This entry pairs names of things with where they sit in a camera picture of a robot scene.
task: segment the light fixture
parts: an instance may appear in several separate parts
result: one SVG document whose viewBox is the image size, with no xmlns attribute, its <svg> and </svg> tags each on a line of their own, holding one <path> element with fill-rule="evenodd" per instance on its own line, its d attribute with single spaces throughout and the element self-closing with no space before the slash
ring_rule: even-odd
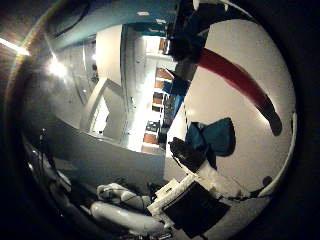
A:
<svg viewBox="0 0 320 240">
<path fill-rule="evenodd" d="M 30 56 L 29 51 L 27 51 L 26 49 L 11 43 L 11 42 L 8 42 L 7 40 L 5 40 L 3 38 L 0 38 L 0 43 L 5 45 L 5 46 L 7 46 L 8 48 L 11 48 L 12 50 L 16 51 L 18 54 Z"/>
<path fill-rule="evenodd" d="M 166 24 L 166 20 L 156 18 L 158 24 Z"/>
<path fill-rule="evenodd" d="M 49 73 L 57 77 L 64 77 L 67 75 L 67 68 L 56 57 L 53 57 L 49 63 Z"/>
<path fill-rule="evenodd" d="M 149 16 L 149 15 L 150 15 L 149 12 L 137 12 L 137 14 L 138 14 L 139 16 Z"/>
</svg>

